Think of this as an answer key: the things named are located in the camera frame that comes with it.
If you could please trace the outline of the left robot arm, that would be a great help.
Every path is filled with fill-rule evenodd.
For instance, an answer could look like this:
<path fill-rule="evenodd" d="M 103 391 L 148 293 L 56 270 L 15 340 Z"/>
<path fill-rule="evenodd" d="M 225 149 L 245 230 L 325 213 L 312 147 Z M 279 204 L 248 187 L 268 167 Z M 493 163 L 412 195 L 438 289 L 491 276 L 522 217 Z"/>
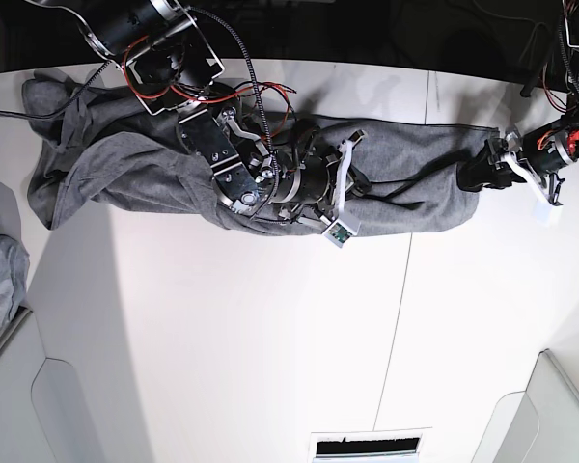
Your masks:
<path fill-rule="evenodd" d="M 565 180 L 560 170 L 579 161 L 579 1 L 564 1 L 554 39 L 565 68 L 566 104 L 560 117 L 525 134 L 516 128 L 489 138 L 472 160 L 457 171 L 457 186 L 478 193 L 525 183 L 538 200 L 559 207 Z"/>

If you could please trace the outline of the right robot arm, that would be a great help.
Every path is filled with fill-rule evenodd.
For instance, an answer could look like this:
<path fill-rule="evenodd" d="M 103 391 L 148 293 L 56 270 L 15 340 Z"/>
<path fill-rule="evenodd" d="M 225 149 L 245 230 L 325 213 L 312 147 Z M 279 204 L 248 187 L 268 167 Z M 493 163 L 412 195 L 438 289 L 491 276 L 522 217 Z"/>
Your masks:
<path fill-rule="evenodd" d="M 364 132 L 286 115 L 272 129 L 256 77 L 236 87 L 179 1 L 58 1 L 123 87 L 30 79 L 21 118 L 43 139 L 28 201 L 55 230 L 88 202 L 128 211 L 198 214 L 254 234 L 366 232 L 368 186 L 353 165 Z"/>

